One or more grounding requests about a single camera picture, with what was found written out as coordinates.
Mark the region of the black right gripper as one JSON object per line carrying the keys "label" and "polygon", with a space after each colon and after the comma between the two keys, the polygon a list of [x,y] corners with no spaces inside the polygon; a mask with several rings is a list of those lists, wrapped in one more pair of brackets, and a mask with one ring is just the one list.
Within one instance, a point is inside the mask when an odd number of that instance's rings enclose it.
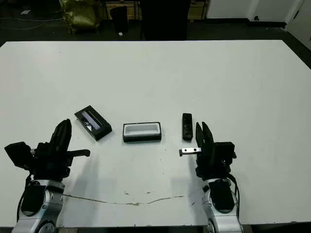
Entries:
{"label": "black right gripper", "polygon": [[232,143],[214,142],[212,132],[205,122],[196,123],[197,148],[182,148],[179,156],[196,155],[197,177],[202,180],[225,179],[230,176],[232,164]]}

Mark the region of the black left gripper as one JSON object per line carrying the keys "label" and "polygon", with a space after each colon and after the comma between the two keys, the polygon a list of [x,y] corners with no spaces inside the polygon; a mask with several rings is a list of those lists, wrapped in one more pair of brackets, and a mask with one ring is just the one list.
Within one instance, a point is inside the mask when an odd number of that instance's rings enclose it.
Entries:
{"label": "black left gripper", "polygon": [[56,126],[50,143],[38,144],[30,169],[35,180],[62,181],[69,176],[74,157],[90,156],[88,149],[68,151],[71,131],[71,121],[63,120]]}

